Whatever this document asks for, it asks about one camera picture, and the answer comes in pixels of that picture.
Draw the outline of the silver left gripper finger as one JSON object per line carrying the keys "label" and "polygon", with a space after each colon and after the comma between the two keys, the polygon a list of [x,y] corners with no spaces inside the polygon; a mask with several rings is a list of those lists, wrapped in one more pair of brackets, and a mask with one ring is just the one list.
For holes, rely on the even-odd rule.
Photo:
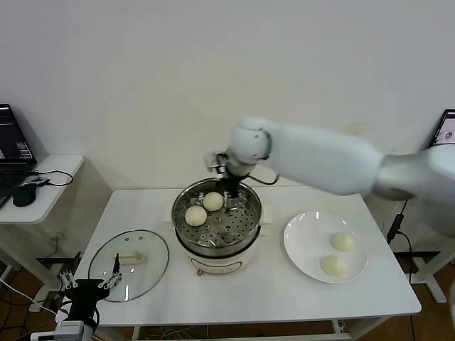
{"label": "silver left gripper finger", "polygon": [[112,274],[109,275],[105,280],[103,280],[102,283],[98,285],[98,287],[103,288],[105,290],[112,290],[115,286],[118,285],[118,283],[121,280],[122,273],[120,272],[119,253],[116,253]]}
{"label": "silver left gripper finger", "polygon": [[78,252],[71,260],[64,263],[59,272],[61,290],[69,290],[77,287],[75,280],[75,272],[80,264],[80,252]]}

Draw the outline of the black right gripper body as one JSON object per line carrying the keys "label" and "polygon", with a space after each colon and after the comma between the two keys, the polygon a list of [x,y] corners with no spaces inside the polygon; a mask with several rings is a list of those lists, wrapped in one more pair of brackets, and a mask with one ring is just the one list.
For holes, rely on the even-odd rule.
{"label": "black right gripper body", "polygon": [[217,189],[226,192],[231,198],[238,198],[238,190],[243,177],[233,175],[228,169],[225,169],[222,177],[219,179]]}

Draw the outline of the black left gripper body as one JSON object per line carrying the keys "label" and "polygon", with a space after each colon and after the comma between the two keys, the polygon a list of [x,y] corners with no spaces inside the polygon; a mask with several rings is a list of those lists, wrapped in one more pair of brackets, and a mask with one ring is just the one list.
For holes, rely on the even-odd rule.
{"label": "black left gripper body", "polygon": [[107,297],[107,290],[100,284],[102,279],[78,279],[77,286],[65,289],[71,301],[68,320],[87,322],[94,317],[97,302]]}

